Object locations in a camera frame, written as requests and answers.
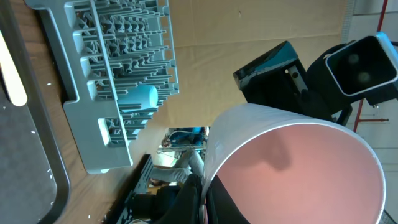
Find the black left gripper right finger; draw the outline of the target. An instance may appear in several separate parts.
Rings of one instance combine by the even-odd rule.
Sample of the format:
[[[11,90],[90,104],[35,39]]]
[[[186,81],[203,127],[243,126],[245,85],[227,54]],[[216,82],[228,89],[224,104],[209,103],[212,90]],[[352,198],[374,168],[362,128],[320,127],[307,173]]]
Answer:
[[[217,175],[206,193],[206,209],[208,224],[249,224]]]

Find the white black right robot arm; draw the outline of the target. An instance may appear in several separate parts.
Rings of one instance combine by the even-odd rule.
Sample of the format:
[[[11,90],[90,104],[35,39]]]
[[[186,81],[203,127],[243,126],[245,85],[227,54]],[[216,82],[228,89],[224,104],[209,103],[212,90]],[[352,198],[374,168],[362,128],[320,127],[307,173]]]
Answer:
[[[292,44],[284,41],[239,68],[233,78],[248,103],[269,106],[346,125],[353,108],[338,109],[335,118],[326,101],[308,84]]]

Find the yellow plastic spoon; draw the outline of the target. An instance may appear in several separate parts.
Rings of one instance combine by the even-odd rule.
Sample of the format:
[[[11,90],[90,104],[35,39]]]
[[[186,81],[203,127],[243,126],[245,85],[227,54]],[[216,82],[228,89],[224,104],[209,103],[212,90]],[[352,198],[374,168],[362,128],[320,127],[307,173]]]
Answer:
[[[28,97],[3,33],[1,33],[1,73],[11,103],[18,107],[24,106]]]

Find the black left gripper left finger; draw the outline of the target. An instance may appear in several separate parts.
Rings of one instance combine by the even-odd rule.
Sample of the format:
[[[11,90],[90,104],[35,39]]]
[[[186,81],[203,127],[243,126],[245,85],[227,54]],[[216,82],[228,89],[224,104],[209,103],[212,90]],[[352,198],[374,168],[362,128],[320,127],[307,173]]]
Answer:
[[[190,174],[174,204],[155,224],[198,224],[201,191],[201,179]]]

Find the pink plastic cup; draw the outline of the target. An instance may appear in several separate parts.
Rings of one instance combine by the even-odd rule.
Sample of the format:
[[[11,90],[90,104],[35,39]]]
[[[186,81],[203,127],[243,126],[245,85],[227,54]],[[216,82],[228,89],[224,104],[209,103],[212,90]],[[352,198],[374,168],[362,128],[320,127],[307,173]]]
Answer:
[[[217,180],[249,223],[377,223],[386,200],[381,163],[359,135],[250,103],[211,125],[203,191]]]

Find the blue plastic cup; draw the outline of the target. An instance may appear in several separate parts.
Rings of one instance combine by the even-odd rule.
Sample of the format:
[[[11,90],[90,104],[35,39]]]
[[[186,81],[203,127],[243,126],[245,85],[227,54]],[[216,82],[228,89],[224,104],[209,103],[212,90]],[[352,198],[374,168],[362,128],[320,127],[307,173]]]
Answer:
[[[158,91],[153,85],[140,84],[128,88],[126,94],[118,95],[119,105],[138,105],[141,109],[156,108],[159,100]]]

